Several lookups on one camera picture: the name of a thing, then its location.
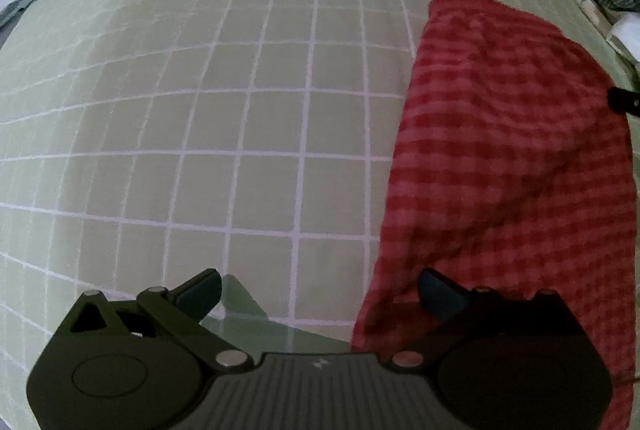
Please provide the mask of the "red checkered cloth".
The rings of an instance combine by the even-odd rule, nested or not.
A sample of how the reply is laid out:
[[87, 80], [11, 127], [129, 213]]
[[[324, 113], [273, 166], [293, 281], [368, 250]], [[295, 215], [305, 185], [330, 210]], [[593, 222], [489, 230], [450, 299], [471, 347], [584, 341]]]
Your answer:
[[557, 291], [608, 370], [634, 371], [637, 192], [612, 84], [536, 15], [430, 3], [355, 351], [389, 356], [435, 327], [416, 281], [436, 268], [463, 286]]

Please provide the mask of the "green grid cutting mat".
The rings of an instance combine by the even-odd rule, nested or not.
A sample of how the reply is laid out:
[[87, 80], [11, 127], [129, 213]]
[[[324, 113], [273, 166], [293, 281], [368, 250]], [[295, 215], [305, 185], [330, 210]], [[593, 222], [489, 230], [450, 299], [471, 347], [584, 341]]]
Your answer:
[[[497, 0], [629, 70], [579, 0]], [[88, 289], [216, 268], [206, 325], [341, 352], [378, 254], [431, 0], [38, 0], [1, 49], [1, 419]]]

